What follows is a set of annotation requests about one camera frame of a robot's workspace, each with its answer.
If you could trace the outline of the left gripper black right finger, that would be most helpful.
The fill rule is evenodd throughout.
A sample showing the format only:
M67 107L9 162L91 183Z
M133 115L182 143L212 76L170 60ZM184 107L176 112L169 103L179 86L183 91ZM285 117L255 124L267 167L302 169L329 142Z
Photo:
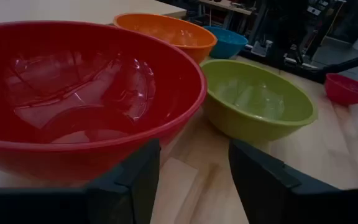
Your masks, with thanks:
M238 139L228 158L250 224L317 224L323 194L340 191Z

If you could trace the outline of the largest red plastic bowl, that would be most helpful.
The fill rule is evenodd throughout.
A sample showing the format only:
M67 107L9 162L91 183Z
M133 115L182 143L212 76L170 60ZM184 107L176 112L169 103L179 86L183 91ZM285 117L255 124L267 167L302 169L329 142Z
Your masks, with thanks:
M0 23L0 170L84 182L201 106L200 66L154 37L74 21Z

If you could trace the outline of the blue plastic bowl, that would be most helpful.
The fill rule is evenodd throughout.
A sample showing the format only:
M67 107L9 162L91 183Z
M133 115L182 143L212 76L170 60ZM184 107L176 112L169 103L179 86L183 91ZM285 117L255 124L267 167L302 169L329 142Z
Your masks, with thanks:
M212 26L204 28L214 34L218 40L209 53L212 58L229 59L237 55L248 44L248 40L236 32Z

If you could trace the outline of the black tripod stand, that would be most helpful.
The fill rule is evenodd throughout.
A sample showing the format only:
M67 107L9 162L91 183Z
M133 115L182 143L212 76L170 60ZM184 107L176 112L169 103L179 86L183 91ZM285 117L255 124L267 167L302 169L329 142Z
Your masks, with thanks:
M267 0L267 5L272 9L268 28L273 37L268 60L274 66L281 66L284 63L284 55L295 44L295 62L301 65L303 57L300 44L306 35L308 0Z

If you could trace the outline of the smallest pink-red plastic bowl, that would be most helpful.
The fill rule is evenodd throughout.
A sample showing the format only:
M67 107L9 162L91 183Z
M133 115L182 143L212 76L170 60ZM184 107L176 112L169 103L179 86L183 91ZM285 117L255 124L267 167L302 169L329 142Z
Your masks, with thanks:
M324 87L331 101L344 106L358 104L358 81L337 73L327 73Z

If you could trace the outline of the orange plastic bowl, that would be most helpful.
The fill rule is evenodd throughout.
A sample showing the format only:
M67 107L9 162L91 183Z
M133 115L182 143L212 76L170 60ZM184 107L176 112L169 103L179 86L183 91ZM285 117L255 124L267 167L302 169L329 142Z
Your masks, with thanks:
M114 18L113 24L172 44L196 63L201 63L218 42L217 37L204 27L158 14L120 14Z

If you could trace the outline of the white shelf board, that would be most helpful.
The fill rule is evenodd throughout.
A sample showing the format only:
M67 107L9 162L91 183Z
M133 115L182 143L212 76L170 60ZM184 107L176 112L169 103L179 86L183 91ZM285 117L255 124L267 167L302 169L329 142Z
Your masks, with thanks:
M180 18L186 10L156 0L0 0L0 22L80 21L111 24L125 13Z

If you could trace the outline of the wooden background table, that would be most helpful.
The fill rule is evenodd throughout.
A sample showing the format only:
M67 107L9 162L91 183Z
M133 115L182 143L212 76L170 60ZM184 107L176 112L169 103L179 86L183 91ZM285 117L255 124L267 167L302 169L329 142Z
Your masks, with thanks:
M200 4L208 6L209 10L209 20L212 18L212 8L216 8L222 11L227 11L224 18L222 28L228 29L232 21L233 15L235 12L243 14L245 16L251 15L255 11L255 7L252 8L243 8L239 7L238 3L233 3L231 0L197 0Z

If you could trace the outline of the green plastic bowl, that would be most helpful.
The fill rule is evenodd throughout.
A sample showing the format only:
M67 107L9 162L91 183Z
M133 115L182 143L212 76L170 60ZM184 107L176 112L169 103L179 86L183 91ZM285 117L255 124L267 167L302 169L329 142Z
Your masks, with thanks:
M230 138L274 141L318 117L301 88L266 69L224 59L207 60L200 67L208 84L204 115Z

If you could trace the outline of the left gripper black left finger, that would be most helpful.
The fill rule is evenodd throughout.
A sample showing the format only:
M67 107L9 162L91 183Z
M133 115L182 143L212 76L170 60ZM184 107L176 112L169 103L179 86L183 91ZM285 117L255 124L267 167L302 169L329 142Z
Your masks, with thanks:
M150 224L160 143L153 139L86 186L89 224Z

